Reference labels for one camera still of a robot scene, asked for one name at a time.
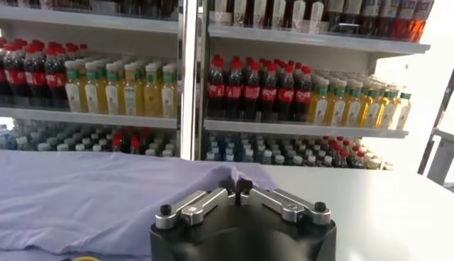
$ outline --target cloth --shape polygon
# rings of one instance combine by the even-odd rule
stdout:
[[[7,251],[0,257],[17,255],[10,260],[85,252],[149,260],[148,229],[160,205],[212,190],[229,176],[275,188],[255,164],[122,153],[4,150],[0,166],[0,250]],[[46,259],[27,258],[34,253]]]

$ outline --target white bottle cap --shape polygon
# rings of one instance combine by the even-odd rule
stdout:
[[[76,151],[85,151],[85,146],[83,144],[77,144]]]
[[[93,151],[94,152],[101,152],[102,148],[99,144],[93,145]]]
[[[49,151],[50,145],[49,143],[40,143],[38,144],[38,151]]]
[[[293,162],[296,164],[301,164],[303,162],[303,158],[300,156],[294,156],[293,157]]]
[[[59,144],[57,146],[57,151],[68,151],[70,150],[70,147],[68,146],[68,144]]]
[[[173,152],[171,150],[164,150],[162,152],[163,157],[173,157]]]
[[[147,156],[156,156],[156,150],[148,149],[145,151],[145,155]]]
[[[25,145],[28,143],[27,137],[20,137],[16,139],[18,145]]]
[[[266,150],[266,151],[263,153],[263,155],[264,155],[265,157],[271,157],[272,151],[271,151],[271,150]]]

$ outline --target yellow juice bottle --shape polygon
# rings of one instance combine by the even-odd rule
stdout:
[[[165,118],[177,117],[177,101],[175,99],[177,86],[173,80],[174,71],[171,65],[162,68],[164,73],[164,86],[162,86],[162,115]]]
[[[363,116],[360,123],[360,127],[363,128],[374,128],[377,122],[378,112],[380,109],[380,98],[378,94],[380,92],[380,85],[373,83],[372,88],[369,90],[369,96],[366,102],[366,113]]]
[[[65,62],[67,74],[66,94],[72,112],[87,112],[84,83],[80,81],[78,65],[79,63],[75,61]]]
[[[162,94],[157,75],[158,66],[151,63],[145,67],[147,72],[147,84],[143,89],[144,115],[147,117],[162,117]]]
[[[342,116],[342,126],[356,127],[358,116],[361,110],[361,95],[362,82],[351,82],[350,98],[345,101],[345,109]]]
[[[325,115],[325,125],[341,126],[342,116],[345,108],[344,93],[347,82],[343,80],[336,81],[334,97],[328,100],[328,109]]]
[[[314,100],[314,111],[312,111],[311,118],[314,120],[314,125],[323,125],[325,118],[326,109],[328,106],[328,100],[326,93],[328,91],[329,81],[327,79],[321,79],[319,82],[319,92]]]
[[[125,65],[126,85],[124,87],[125,115],[143,115],[143,89],[137,64]]]

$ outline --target bottle label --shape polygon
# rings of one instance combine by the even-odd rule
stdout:
[[[342,13],[343,4],[344,4],[343,0],[329,0],[328,11]]]
[[[275,88],[262,88],[262,101],[274,101],[277,90]]]
[[[341,125],[344,108],[345,108],[344,101],[337,101],[334,104],[333,118],[331,118],[331,126],[340,126]]]
[[[413,18],[414,9],[416,8],[416,1],[402,0],[397,13],[397,18],[410,20]]]
[[[380,1],[381,0],[364,0],[362,3],[362,16],[372,16],[375,17],[378,15],[380,10]]]
[[[26,72],[26,79],[30,86],[44,86],[46,83],[44,72]]]
[[[133,87],[125,87],[124,91],[126,115],[136,116],[137,107],[135,105],[135,89]]]
[[[345,0],[344,13],[360,14],[361,0]]]
[[[87,84],[85,85],[85,93],[87,94],[88,112],[98,113],[98,94],[96,86]]]
[[[227,86],[227,98],[238,99],[241,97],[241,86]]]
[[[317,106],[315,107],[315,117],[314,124],[322,125],[323,119],[325,118],[326,106],[328,102],[326,100],[317,101]]]
[[[5,71],[6,78],[11,85],[27,84],[26,74],[18,70]]]
[[[366,118],[366,128],[374,128],[375,121],[377,120],[378,108],[380,105],[378,103],[370,104],[369,111],[367,112]]]
[[[244,97],[247,99],[258,99],[260,95],[260,87],[247,86],[244,91]]]
[[[307,104],[311,101],[311,91],[298,90],[295,94],[295,99],[301,104]]]
[[[394,113],[394,104],[388,104],[385,106],[382,117],[382,128],[388,128],[392,120],[392,114]]]
[[[279,101],[292,102],[294,92],[292,89],[279,89]]]
[[[382,0],[380,17],[396,17],[401,0]]]
[[[210,84],[208,89],[208,95],[210,97],[224,97],[225,93],[224,84]]]
[[[61,87],[66,83],[66,76],[64,74],[46,74],[45,81],[50,88]]]
[[[118,94],[114,85],[106,86],[107,107],[109,114],[118,115]]]
[[[360,113],[361,103],[359,101],[354,101],[350,104],[347,114],[347,127],[355,127],[356,119]]]
[[[171,88],[162,89],[162,112],[165,117],[173,117],[173,91]]]
[[[397,130],[404,129],[406,119],[409,117],[410,108],[411,108],[410,106],[405,106],[402,108],[400,115],[399,115],[399,120],[397,121],[397,127],[396,127]]]
[[[71,111],[82,112],[80,108],[79,87],[76,84],[66,84],[65,88]]]
[[[420,0],[414,11],[413,19],[425,21],[432,11],[433,0]]]

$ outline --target cola bottle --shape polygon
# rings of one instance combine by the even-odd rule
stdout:
[[[241,75],[241,62],[234,60],[232,70],[228,77],[226,93],[226,117],[240,118],[240,99],[243,94],[243,76]]]
[[[67,108],[66,69],[62,58],[57,56],[57,48],[48,48],[46,55],[48,58],[45,61],[45,79],[52,92],[53,106]]]
[[[303,66],[302,72],[299,84],[295,84],[295,121],[306,122],[309,104],[311,103],[311,68]]]
[[[260,99],[262,101],[262,121],[274,120],[274,107],[276,102],[276,64],[268,65],[268,74]]]
[[[248,77],[248,84],[244,90],[244,115],[246,120],[255,120],[257,116],[257,104],[260,96],[258,62],[252,62],[251,72]]]
[[[223,117],[225,87],[222,60],[214,60],[214,69],[211,71],[210,80],[206,115],[214,118]]]
[[[293,67],[287,65],[286,74],[282,81],[282,87],[279,88],[278,94],[278,116],[279,121],[289,120],[289,110],[293,101],[294,95],[294,80],[293,80]]]

